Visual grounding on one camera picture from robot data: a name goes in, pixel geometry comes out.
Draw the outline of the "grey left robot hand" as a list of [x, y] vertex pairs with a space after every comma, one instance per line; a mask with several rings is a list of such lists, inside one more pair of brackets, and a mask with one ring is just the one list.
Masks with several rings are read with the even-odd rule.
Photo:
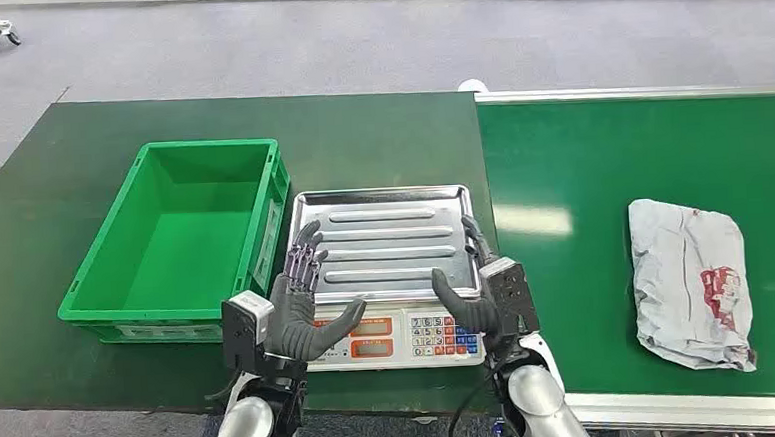
[[356, 298], [331, 322], [314, 325], [315, 290], [328, 256], [318, 249], [321, 242], [320, 222], [312, 220], [300, 229], [286, 253], [270, 296], [274, 311], [265, 341], [268, 353], [312, 362], [346, 338], [364, 317], [367, 302]]

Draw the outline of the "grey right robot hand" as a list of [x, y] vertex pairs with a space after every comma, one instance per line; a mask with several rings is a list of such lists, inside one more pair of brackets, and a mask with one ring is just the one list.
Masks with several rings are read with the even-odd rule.
[[[462, 225], [466, 236], [472, 240], [472, 245], [466, 246], [466, 251], [472, 256], [477, 268], [482, 268], [499, 259], [474, 217], [464, 214]], [[450, 287], [443, 271], [433, 268], [431, 275], [434, 294], [437, 295], [448, 313], [455, 318], [458, 325], [472, 332], [483, 334], [485, 350], [487, 352], [495, 351], [499, 343], [499, 320], [493, 295], [483, 291], [479, 299], [464, 300]]]

